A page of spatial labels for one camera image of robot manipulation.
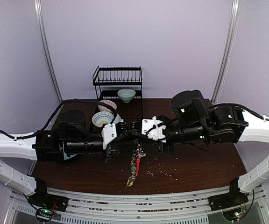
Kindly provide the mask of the pale blue plate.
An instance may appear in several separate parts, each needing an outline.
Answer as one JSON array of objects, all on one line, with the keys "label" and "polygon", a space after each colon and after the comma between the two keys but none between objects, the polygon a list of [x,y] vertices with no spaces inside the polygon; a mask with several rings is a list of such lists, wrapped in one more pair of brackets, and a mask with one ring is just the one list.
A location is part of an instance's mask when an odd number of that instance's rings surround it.
[{"label": "pale blue plate", "polygon": [[63,152],[64,155],[64,161],[70,160],[76,156],[76,154],[67,154],[66,152]]}]

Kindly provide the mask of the light green ceramic bowl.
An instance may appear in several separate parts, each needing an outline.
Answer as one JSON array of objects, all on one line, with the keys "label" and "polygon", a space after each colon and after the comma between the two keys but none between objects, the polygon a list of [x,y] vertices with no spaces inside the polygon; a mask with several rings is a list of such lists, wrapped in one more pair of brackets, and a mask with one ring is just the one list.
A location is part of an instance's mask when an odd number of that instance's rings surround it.
[{"label": "light green ceramic bowl", "polygon": [[134,99],[136,95],[136,91],[133,89],[120,89],[117,94],[118,94],[118,97],[124,103],[129,103],[131,100]]}]

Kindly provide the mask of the pink patterned bowl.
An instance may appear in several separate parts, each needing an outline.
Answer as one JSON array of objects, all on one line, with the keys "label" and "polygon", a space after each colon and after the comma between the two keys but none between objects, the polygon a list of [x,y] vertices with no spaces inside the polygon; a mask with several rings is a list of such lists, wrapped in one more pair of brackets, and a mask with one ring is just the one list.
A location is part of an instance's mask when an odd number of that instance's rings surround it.
[{"label": "pink patterned bowl", "polygon": [[[100,101],[101,103],[105,104],[105,105],[108,105],[110,107],[112,107],[113,109],[117,109],[117,105],[111,101],[111,100],[108,100],[108,99],[103,99]],[[103,105],[98,105],[98,109],[100,112],[112,112],[112,110],[106,106],[103,106]]]}]

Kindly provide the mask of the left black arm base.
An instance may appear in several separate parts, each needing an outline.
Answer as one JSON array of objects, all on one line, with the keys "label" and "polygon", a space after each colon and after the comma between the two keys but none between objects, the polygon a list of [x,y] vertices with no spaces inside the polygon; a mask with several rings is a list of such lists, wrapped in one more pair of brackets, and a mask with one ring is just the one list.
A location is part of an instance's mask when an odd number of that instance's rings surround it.
[{"label": "left black arm base", "polygon": [[61,212],[66,211],[69,201],[67,197],[48,193],[46,182],[40,178],[35,178],[35,183],[35,193],[28,197],[32,205]]}]

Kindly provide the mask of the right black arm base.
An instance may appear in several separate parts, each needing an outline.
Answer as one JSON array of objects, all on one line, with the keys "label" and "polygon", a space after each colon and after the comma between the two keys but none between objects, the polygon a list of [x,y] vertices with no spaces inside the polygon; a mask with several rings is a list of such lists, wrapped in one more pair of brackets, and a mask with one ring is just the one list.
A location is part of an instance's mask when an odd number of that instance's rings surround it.
[{"label": "right black arm base", "polygon": [[229,191],[224,194],[210,196],[208,202],[211,211],[222,210],[240,205],[242,202],[248,202],[248,193],[240,192],[238,186],[238,177],[233,179],[229,184]]}]

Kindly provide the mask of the grey slotted front rail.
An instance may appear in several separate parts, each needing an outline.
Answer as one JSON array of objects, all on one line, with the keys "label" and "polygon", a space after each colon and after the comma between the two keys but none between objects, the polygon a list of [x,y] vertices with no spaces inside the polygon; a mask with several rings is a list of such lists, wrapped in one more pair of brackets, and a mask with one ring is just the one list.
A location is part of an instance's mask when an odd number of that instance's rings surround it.
[{"label": "grey slotted front rail", "polygon": [[153,195],[48,191],[69,199],[66,211],[56,212],[52,224],[227,224],[226,215],[238,209],[248,212],[240,224],[269,224],[269,205],[261,186],[248,196],[248,203],[216,211],[208,198],[227,193],[228,187]]}]

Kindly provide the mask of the aluminium frame post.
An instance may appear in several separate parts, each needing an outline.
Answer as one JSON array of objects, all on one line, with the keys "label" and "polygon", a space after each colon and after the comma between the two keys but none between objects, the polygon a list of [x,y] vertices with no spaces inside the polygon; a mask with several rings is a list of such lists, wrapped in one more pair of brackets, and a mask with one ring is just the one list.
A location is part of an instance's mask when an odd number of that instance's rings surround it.
[{"label": "aluminium frame post", "polygon": [[239,21],[239,10],[240,10],[240,0],[233,0],[231,6],[230,19],[228,24],[228,31],[226,37],[226,43],[224,47],[224,52],[221,60],[221,65],[219,68],[218,78],[214,87],[211,102],[214,104],[218,103],[221,97],[222,90],[226,81],[229,65],[230,65],[230,55],[232,48],[234,46],[237,26]]},{"label": "aluminium frame post", "polygon": [[42,3],[41,0],[34,0],[34,6],[35,6],[35,14],[39,26],[39,31],[40,31],[40,36],[41,36],[41,41],[42,41],[42,46],[43,46],[43,51],[44,51],[44,57],[45,61],[47,64],[47,68],[49,71],[49,76],[52,82],[53,89],[56,93],[56,97],[59,103],[63,101],[59,85],[57,82],[57,78],[55,75],[52,59],[51,59],[51,54],[50,54],[50,49],[48,46],[48,40],[46,36],[46,30],[45,30],[45,25],[44,25],[44,20],[43,20],[43,13],[42,13]]}]

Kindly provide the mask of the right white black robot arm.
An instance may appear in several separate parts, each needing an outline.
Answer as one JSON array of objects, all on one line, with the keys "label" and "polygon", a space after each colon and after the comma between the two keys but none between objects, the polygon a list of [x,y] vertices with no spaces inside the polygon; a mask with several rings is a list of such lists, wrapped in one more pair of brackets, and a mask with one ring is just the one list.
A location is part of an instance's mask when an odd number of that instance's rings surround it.
[{"label": "right white black robot arm", "polygon": [[[269,143],[269,118],[245,106],[234,103],[208,105],[199,90],[175,95],[170,106],[176,118],[143,119],[144,137],[166,146],[203,141],[209,143],[263,142]],[[236,205],[242,194],[250,193],[269,179],[269,154],[255,168],[240,176],[235,188],[225,194],[225,203]]]}]

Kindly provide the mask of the pale blue tilted bowl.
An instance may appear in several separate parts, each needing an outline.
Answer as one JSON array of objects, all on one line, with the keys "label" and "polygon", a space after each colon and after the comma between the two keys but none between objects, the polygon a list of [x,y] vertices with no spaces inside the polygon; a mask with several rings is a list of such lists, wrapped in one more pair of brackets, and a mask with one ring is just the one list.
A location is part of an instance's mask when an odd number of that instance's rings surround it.
[{"label": "pale blue tilted bowl", "polygon": [[114,123],[118,124],[118,123],[121,123],[123,121],[124,121],[123,118],[117,113],[116,117],[115,117],[115,120],[114,120]]}]

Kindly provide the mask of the left aluminium frame post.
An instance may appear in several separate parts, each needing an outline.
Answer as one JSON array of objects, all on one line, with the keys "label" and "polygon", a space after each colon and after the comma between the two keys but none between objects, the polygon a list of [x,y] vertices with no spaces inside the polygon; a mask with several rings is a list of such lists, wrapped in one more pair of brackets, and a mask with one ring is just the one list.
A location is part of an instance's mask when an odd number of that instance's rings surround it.
[{"label": "left aluminium frame post", "polygon": [[57,82],[57,78],[55,75],[52,59],[51,59],[51,54],[50,54],[50,49],[48,46],[48,40],[46,36],[46,30],[45,30],[45,25],[44,25],[44,20],[43,20],[43,13],[42,13],[42,3],[41,0],[34,0],[34,6],[35,6],[35,14],[39,26],[39,31],[40,31],[40,36],[41,36],[41,41],[42,41],[42,46],[43,46],[43,51],[44,51],[44,57],[45,61],[47,64],[47,68],[49,71],[49,76],[52,82],[53,89],[56,93],[56,97],[59,103],[63,101],[59,85]]}]

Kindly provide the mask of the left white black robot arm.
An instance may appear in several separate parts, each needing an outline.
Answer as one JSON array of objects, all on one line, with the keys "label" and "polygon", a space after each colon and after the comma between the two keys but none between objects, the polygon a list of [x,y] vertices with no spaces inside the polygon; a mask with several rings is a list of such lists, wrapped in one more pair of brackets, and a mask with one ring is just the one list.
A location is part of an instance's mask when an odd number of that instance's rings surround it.
[{"label": "left white black robot arm", "polygon": [[44,180],[26,177],[2,158],[22,158],[30,161],[66,162],[78,155],[100,154],[110,143],[130,135],[127,123],[116,123],[113,118],[101,123],[100,133],[91,133],[86,128],[82,111],[70,110],[58,117],[58,126],[53,130],[42,129],[35,133],[9,135],[0,130],[0,181],[34,200],[42,207],[52,203]]}]

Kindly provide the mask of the blue yellow patterned bowl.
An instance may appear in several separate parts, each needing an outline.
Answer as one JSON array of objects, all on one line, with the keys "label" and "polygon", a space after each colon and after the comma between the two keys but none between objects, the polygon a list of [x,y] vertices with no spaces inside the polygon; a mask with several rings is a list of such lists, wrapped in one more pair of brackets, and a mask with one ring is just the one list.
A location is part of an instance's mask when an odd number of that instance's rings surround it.
[{"label": "blue yellow patterned bowl", "polygon": [[108,123],[111,123],[113,120],[113,114],[110,112],[98,112],[93,115],[92,123],[96,127],[102,127]]}]

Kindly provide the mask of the right aluminium frame post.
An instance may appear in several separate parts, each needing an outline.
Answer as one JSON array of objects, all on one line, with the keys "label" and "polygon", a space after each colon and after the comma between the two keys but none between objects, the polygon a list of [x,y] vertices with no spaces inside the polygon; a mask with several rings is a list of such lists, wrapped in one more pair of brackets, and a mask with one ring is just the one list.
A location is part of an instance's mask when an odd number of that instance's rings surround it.
[{"label": "right aluminium frame post", "polygon": [[228,31],[226,37],[226,43],[224,47],[224,52],[221,60],[221,65],[219,68],[218,78],[214,87],[211,102],[214,104],[218,103],[221,97],[222,90],[226,81],[229,65],[230,65],[230,55],[232,48],[234,46],[237,26],[239,21],[239,10],[240,10],[240,0],[233,0],[231,6],[230,19],[228,24]]}]

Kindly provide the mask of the scattered crumbs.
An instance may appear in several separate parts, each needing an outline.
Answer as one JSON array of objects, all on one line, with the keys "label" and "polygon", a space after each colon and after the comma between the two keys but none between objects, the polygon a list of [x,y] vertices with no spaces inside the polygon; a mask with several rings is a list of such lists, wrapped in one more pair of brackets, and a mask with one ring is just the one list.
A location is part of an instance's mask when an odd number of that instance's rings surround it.
[{"label": "scattered crumbs", "polygon": [[179,180],[179,174],[177,168],[173,167],[173,160],[166,156],[153,156],[151,160],[147,162],[146,175],[150,177],[156,177],[168,180]]}]

